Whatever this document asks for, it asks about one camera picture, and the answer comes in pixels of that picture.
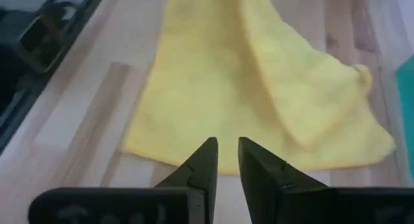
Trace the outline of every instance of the wooden countertop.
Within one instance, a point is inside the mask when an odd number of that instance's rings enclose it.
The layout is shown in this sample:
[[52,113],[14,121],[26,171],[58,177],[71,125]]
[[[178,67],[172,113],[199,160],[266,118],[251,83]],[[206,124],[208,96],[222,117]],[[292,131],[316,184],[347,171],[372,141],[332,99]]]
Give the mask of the wooden countertop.
[[[371,68],[371,106],[398,145],[380,164],[309,175],[332,186],[411,185],[393,72],[413,54],[413,1],[273,0],[314,47]],[[102,1],[0,157],[1,223],[26,223],[29,203],[49,188],[148,187],[174,171],[119,150],[156,53],[165,2]],[[238,177],[219,176],[215,223],[250,223]]]

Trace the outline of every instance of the teal object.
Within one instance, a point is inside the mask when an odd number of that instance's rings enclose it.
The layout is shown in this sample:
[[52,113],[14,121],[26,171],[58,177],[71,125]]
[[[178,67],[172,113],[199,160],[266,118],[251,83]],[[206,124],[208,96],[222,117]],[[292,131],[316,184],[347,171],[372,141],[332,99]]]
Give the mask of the teal object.
[[404,119],[407,154],[411,178],[414,179],[414,56],[397,70],[401,112]]

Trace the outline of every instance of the wood grain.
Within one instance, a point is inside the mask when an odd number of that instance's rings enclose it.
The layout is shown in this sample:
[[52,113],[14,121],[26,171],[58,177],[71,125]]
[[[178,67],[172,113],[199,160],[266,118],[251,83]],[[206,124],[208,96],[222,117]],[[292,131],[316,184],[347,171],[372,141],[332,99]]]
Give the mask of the wood grain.
[[[394,75],[413,53],[413,1],[272,0],[313,47],[370,67],[371,107],[397,144],[379,164],[309,175],[335,186],[414,185]],[[1,223],[26,223],[28,204],[48,188],[148,187],[175,169],[119,149],[156,53],[164,4],[103,0],[0,157]],[[219,176],[215,206],[215,223],[250,223],[238,177]]]

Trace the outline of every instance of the yellow towel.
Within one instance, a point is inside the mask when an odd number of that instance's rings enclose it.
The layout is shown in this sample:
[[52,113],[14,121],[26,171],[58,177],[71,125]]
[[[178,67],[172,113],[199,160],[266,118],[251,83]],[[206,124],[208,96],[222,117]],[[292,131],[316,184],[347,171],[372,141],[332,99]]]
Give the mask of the yellow towel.
[[282,22],[270,0],[168,0],[124,150],[179,165],[208,137],[237,174],[249,137],[302,170],[371,164],[394,149],[367,104],[371,76]]

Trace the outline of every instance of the black stovetop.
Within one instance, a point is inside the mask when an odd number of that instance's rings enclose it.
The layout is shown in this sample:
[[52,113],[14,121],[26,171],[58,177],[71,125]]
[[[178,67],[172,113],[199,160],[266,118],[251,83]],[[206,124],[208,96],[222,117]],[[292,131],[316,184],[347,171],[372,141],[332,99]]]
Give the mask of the black stovetop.
[[101,0],[0,0],[0,153]]

